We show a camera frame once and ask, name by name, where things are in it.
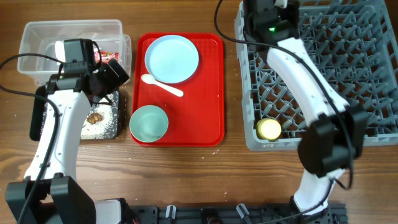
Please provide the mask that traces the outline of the brown food scrap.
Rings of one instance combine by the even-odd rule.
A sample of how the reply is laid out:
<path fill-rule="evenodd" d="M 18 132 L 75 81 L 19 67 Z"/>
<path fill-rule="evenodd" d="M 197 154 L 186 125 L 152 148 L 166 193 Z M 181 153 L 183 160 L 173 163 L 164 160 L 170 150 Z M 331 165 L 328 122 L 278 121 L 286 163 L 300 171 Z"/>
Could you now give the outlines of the brown food scrap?
<path fill-rule="evenodd" d="M 96 124 L 99 121 L 102 121 L 102 116 L 99 113 L 92 113 L 90 114 L 86 121 L 89 122 L 90 124 Z"/>

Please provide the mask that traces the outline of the white rice grains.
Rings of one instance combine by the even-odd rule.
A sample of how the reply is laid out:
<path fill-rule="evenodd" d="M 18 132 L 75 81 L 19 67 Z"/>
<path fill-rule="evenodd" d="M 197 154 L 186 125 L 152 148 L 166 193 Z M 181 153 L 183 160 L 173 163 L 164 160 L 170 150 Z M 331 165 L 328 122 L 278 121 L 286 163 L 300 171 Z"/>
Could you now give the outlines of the white rice grains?
<path fill-rule="evenodd" d="M 48 105 L 43 134 L 50 134 L 55 113 L 59 113 L 57 139 L 78 142 L 81 139 L 113 139 L 118 132 L 119 93 L 108 95 L 106 100 L 95 99 L 92 105 L 84 92 L 59 90 L 48 96 L 56 108 Z"/>

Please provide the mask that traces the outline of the white plastic spoon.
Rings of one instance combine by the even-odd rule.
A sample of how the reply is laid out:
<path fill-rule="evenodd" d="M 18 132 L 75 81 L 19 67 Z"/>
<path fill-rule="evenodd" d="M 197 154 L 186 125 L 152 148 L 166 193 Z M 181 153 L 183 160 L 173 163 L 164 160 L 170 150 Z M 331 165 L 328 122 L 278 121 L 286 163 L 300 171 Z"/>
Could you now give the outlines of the white plastic spoon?
<path fill-rule="evenodd" d="M 141 75 L 141 80 L 144 83 L 146 83 L 146 84 L 156 85 L 156 86 L 168 91 L 169 93 L 171 93 L 171 94 L 173 94 L 173 95 L 175 95 L 177 97 L 182 97 L 184 95 L 184 92 L 182 90 L 179 90 L 177 88 L 174 88 L 172 86 L 169 86 L 169 85 L 166 85 L 164 83 L 161 83 L 161 82 L 157 81 L 155 79 L 155 77 L 153 75 L 151 75 L 151 74 L 143 74 L 143 75 Z"/>

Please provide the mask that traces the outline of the green bowl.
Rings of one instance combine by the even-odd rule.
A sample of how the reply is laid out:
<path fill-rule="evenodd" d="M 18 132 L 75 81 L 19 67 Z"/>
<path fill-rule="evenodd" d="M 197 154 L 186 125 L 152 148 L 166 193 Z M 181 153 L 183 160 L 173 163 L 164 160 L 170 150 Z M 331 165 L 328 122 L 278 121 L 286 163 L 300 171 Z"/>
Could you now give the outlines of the green bowl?
<path fill-rule="evenodd" d="M 132 136 L 140 142 L 152 143 L 167 132 L 169 118 L 166 112 L 155 105 L 145 105 L 133 112 L 129 121 Z"/>

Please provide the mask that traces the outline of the light blue round plate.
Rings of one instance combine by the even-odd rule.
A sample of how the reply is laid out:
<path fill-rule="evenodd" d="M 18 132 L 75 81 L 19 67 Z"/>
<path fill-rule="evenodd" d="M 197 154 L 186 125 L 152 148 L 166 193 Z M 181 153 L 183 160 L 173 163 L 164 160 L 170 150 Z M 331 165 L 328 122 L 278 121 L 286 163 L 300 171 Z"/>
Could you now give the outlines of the light blue round plate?
<path fill-rule="evenodd" d="M 197 70 L 199 53 L 193 42 L 181 35 L 165 35 L 151 43 L 144 57 L 147 71 L 160 82 L 176 84 Z"/>

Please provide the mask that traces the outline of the yellow plastic cup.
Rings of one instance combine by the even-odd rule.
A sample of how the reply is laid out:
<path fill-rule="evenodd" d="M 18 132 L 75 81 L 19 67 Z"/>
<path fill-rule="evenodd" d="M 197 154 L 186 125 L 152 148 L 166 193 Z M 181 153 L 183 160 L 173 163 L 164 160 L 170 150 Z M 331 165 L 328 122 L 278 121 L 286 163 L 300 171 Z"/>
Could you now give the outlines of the yellow plastic cup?
<path fill-rule="evenodd" d="M 278 121 L 264 118 L 257 122 L 256 132 L 259 139 L 276 140 L 282 132 L 282 126 Z"/>

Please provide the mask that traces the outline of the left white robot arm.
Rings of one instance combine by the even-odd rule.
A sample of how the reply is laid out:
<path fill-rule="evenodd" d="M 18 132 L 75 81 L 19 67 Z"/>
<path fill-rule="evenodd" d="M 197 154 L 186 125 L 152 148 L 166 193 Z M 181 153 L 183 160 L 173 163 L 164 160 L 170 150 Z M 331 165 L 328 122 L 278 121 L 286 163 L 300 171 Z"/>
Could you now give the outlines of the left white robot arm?
<path fill-rule="evenodd" d="M 81 130 L 94 98 L 105 98 L 129 76 L 115 59 L 95 59 L 90 39 L 64 43 L 65 61 L 34 95 L 47 115 L 34 159 L 20 182 L 7 186 L 6 202 L 18 223 L 132 223 L 123 198 L 95 202 L 76 182 Z"/>

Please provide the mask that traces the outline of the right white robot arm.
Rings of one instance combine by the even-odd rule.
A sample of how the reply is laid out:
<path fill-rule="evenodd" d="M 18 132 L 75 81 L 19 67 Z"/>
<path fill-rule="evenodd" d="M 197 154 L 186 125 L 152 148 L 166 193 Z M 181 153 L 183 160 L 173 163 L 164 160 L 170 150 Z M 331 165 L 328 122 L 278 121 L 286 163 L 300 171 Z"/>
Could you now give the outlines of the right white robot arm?
<path fill-rule="evenodd" d="M 326 212 L 344 172 L 353 175 L 368 116 L 349 105 L 313 63 L 299 35 L 298 1 L 244 1 L 243 9 L 244 39 L 285 82 L 307 123 L 297 148 L 304 173 L 292 202 L 299 219 L 314 219 Z"/>

